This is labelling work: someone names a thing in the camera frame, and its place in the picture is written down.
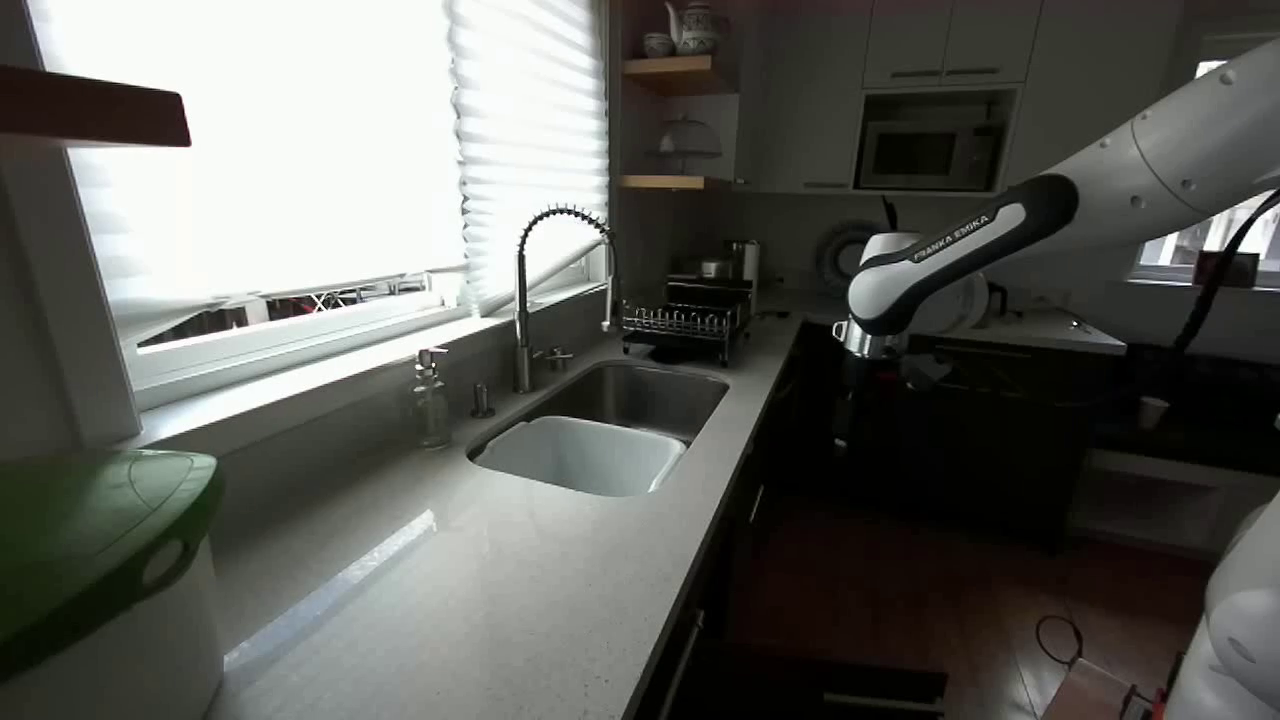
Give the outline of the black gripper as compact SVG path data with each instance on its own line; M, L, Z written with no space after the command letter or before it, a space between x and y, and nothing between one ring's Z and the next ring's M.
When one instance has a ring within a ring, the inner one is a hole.
M836 319L832 340L845 348L832 438L839 452L865 452L885 435L902 378L902 340L872 335L858 319Z

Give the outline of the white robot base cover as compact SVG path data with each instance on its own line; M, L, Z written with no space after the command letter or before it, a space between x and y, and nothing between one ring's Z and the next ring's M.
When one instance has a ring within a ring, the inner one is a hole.
M1212 567L1170 720L1280 720L1280 494L1239 522Z

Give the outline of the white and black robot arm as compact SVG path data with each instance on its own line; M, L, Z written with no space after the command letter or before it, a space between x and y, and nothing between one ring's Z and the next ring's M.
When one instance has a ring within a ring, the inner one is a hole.
M1270 39L1160 97L1068 159L996 192L964 220L881 231L850 278L845 386L890 369L932 306L987 267L1134 246L1191 228L1280 172L1280 43Z

